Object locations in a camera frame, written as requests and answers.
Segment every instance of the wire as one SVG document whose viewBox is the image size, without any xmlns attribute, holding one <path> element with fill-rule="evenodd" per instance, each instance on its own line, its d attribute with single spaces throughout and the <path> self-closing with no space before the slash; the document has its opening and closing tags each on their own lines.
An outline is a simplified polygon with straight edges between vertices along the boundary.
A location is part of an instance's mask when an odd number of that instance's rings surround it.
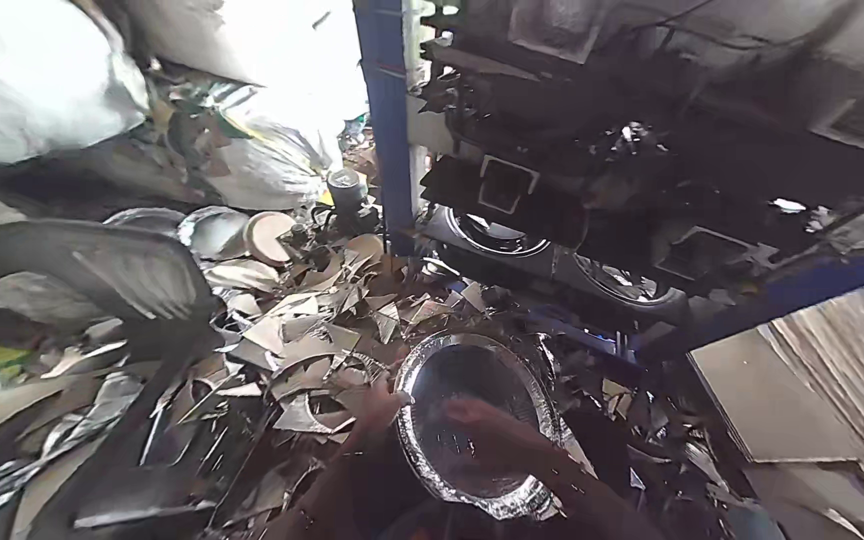
<svg viewBox="0 0 864 540">
<path fill-rule="evenodd" d="M 705 6 L 708 6 L 708 5 L 712 4 L 712 3 L 715 2 L 715 1 L 716 1 L 716 0 L 702 0 L 702 2 L 699 2 L 699 3 L 696 4 L 695 6 L 691 6 L 690 8 L 686 9 L 685 11 L 682 11 L 682 12 L 676 13 L 676 14 L 674 14 L 674 15 L 669 15 L 669 16 L 667 16 L 667 17 L 664 18 L 664 19 L 658 20 L 658 21 L 656 21 L 656 22 L 649 22 L 649 23 L 646 23 L 646 24 L 640 24 L 640 25 L 638 25 L 638 26 L 633 26 L 633 27 L 631 27 L 631 29 L 629 30 L 629 32 L 635 32 L 635 31 L 638 31 L 638 30 L 642 30 L 643 28 L 649 28 L 649 27 L 652 27 L 652 26 L 665 26 L 666 24 L 668 24 L 668 23 L 670 23 L 670 22 L 673 22 L 673 21 L 676 21 L 676 20 L 679 20 L 679 19 L 682 19 L 682 18 L 687 18 L 688 16 L 690 16 L 690 15 L 692 15 L 693 13 L 695 13 L 695 12 L 701 10 L 701 9 L 704 8 Z"/>
</svg>

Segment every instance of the machine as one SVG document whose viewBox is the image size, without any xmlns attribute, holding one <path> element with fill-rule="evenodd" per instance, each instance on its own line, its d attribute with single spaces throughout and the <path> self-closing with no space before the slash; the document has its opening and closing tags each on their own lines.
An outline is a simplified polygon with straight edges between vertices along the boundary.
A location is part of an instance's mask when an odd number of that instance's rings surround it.
<svg viewBox="0 0 864 540">
<path fill-rule="evenodd" d="M 433 157 L 421 196 L 446 207 L 419 228 L 457 269 L 503 260 L 689 346 L 864 285 L 864 0 L 446 4 L 404 99 Z M 362 43 L 376 103 L 398 74 Z M 790 279 L 806 287 L 770 296 Z"/>
</svg>

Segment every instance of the hand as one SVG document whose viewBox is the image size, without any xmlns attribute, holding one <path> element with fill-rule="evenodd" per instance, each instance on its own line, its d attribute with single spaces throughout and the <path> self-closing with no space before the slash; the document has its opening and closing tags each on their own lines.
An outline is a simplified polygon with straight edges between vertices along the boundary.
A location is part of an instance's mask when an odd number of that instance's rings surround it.
<svg viewBox="0 0 864 540">
<path fill-rule="evenodd" d="M 355 420 L 353 431 L 368 440 L 375 440 L 396 419 L 399 410 L 412 402 L 412 396 L 405 392 L 391 392 L 388 372 L 379 374 L 368 388 L 362 403 L 365 412 Z"/>
<path fill-rule="evenodd" d="M 488 468 L 530 473 L 535 457 L 554 448 L 531 425 L 481 399 L 450 399 L 445 415 L 462 427 L 475 457 Z"/>
</svg>

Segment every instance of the person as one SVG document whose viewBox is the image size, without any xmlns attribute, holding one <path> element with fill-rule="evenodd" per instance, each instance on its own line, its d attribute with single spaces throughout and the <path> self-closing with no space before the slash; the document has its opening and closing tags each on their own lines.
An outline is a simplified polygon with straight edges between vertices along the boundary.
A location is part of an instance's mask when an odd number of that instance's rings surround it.
<svg viewBox="0 0 864 540">
<path fill-rule="evenodd" d="M 353 481 L 356 458 L 377 450 L 396 414 L 410 403 L 412 398 L 407 394 L 390 392 L 387 374 L 378 377 L 365 399 L 366 412 L 357 419 L 328 467 L 292 508 L 270 522 L 263 533 L 265 538 L 363 537 L 355 526 L 354 490 L 380 487 Z M 446 416 L 472 439 L 476 458 L 484 466 L 535 476 L 556 495 L 568 536 L 601 540 L 663 538 L 646 516 L 531 425 L 480 399 L 450 399 L 444 408 Z M 562 537 L 563 528 L 556 529 L 558 534 L 546 537 Z"/>
</svg>

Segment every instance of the blue metal pole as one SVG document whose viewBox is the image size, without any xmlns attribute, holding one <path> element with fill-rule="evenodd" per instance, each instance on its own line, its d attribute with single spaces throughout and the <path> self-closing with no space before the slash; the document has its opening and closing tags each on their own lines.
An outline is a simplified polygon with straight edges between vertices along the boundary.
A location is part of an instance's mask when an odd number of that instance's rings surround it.
<svg viewBox="0 0 864 540">
<path fill-rule="evenodd" d="M 694 351 L 773 319 L 864 287 L 864 253 L 816 260 L 808 268 L 769 283 L 756 297 L 691 321 L 638 350 L 647 361 Z"/>
<path fill-rule="evenodd" d="M 404 232 L 415 225 L 419 198 L 409 167 L 402 0 L 355 0 L 354 10 L 375 155 L 382 179 L 386 230 L 391 251 L 410 255 L 414 245 L 411 236 Z"/>
</svg>

